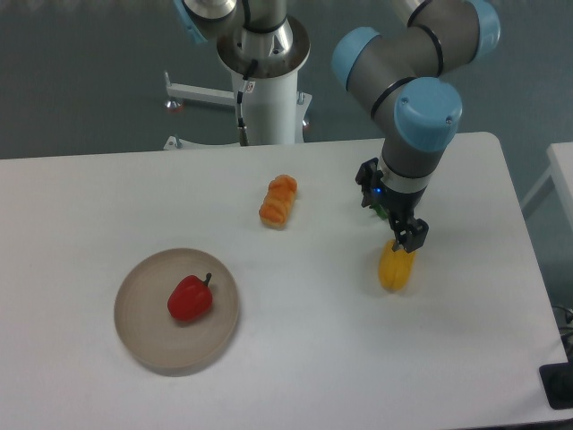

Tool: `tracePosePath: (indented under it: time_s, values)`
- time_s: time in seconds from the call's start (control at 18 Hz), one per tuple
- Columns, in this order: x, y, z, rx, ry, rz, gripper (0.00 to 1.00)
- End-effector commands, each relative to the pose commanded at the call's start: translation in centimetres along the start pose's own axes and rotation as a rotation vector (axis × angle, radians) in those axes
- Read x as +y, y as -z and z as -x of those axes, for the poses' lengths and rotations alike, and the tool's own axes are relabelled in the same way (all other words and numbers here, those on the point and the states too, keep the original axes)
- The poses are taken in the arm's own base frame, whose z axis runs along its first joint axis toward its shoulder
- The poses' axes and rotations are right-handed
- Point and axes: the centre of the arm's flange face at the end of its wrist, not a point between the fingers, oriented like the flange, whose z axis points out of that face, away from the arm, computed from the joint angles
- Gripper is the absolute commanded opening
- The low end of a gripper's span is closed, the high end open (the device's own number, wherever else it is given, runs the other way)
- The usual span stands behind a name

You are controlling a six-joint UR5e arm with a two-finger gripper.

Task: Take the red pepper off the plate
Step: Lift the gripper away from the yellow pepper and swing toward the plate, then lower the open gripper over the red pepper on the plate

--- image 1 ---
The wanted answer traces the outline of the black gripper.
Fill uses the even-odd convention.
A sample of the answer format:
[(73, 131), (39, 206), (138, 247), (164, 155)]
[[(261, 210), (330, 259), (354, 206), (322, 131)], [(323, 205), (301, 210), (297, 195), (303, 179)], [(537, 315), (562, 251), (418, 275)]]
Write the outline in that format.
[(360, 165), (355, 182), (361, 187), (361, 206), (385, 212), (395, 237), (393, 252), (399, 251), (403, 244), (405, 251), (416, 251), (424, 245), (429, 225), (414, 218), (424, 186), (413, 191), (405, 178), (397, 176), (378, 158)]

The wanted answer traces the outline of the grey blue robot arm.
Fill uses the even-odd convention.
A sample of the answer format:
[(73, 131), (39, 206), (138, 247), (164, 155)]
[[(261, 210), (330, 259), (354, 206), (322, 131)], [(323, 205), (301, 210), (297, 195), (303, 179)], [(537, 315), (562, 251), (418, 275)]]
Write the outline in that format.
[[(347, 33), (331, 67), (382, 130), (379, 157), (356, 175), (362, 204), (383, 210), (398, 250), (419, 249), (427, 223), (415, 216), (433, 171), (458, 131), (462, 101), (441, 76), (492, 52), (500, 21), (485, 1), (396, 1), (406, 26), (396, 39), (370, 28)], [(302, 134), (297, 77), (310, 55), (305, 27), (283, 1), (178, 1), (196, 42), (215, 40), (230, 72), (239, 142), (292, 144)]]

